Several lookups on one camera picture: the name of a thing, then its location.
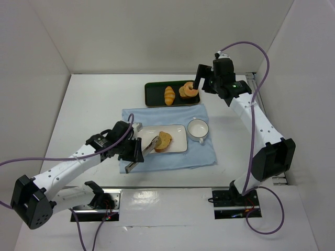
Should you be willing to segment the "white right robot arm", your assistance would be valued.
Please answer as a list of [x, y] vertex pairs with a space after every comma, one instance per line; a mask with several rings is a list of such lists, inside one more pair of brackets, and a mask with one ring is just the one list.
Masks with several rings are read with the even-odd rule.
[[217, 94], [242, 120], [252, 135], [253, 154], [251, 165], [229, 190], [213, 202], [229, 202], [241, 206], [253, 188], [267, 179], [280, 175], [291, 167], [296, 144], [285, 139], [270, 123], [245, 81], [237, 81], [230, 58], [218, 57], [211, 66], [200, 64], [193, 82], [198, 89], [200, 80], [206, 93]]

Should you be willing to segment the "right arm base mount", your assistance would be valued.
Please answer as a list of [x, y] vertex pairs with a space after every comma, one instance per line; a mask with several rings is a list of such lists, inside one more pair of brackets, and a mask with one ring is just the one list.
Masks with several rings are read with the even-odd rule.
[[213, 190], [208, 202], [214, 207], [215, 220], [242, 219], [248, 213], [250, 218], [262, 217], [256, 191], [252, 191], [244, 197], [233, 199], [228, 190]]

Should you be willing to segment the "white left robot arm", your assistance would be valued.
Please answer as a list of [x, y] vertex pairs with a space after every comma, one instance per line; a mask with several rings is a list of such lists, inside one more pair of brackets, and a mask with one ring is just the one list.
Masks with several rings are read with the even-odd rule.
[[141, 123], [118, 121], [112, 129], [91, 136], [70, 161], [61, 162], [33, 178], [21, 176], [15, 182], [12, 209], [31, 230], [44, 225], [54, 214], [76, 206], [111, 209], [112, 196], [96, 182], [90, 180], [68, 189], [65, 186], [115, 155], [119, 160], [143, 162], [141, 139], [137, 137], [141, 129]]

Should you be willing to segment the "bread slice with seeds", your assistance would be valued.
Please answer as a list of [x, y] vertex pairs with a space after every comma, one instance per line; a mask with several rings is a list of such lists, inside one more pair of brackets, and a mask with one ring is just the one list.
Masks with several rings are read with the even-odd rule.
[[159, 138], [161, 143], [154, 148], [154, 150], [158, 153], [166, 151], [172, 142], [172, 136], [169, 133], [163, 131], [159, 133]]

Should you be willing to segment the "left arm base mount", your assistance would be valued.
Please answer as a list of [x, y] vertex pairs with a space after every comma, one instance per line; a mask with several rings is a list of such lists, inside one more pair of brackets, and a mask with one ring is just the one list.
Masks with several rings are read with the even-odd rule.
[[107, 222], [119, 221], [121, 190], [104, 188], [105, 196], [98, 206], [80, 205], [73, 208], [79, 222], [101, 222], [107, 217]]

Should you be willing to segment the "white cup with handle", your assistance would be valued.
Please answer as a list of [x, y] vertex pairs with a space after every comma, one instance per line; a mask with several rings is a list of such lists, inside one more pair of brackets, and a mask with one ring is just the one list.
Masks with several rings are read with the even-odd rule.
[[209, 133], [208, 124], [202, 120], [193, 118], [187, 125], [187, 135], [188, 137], [199, 144], [204, 144], [205, 139]]

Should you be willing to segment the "metal tongs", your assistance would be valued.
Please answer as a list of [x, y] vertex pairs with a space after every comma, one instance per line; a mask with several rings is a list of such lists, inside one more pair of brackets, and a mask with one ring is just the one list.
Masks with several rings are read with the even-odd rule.
[[[146, 157], [154, 148], [161, 144], [161, 139], [159, 136], [156, 136], [152, 139], [151, 143], [142, 151], [142, 157]], [[131, 162], [125, 167], [126, 174], [130, 173], [140, 162]]]

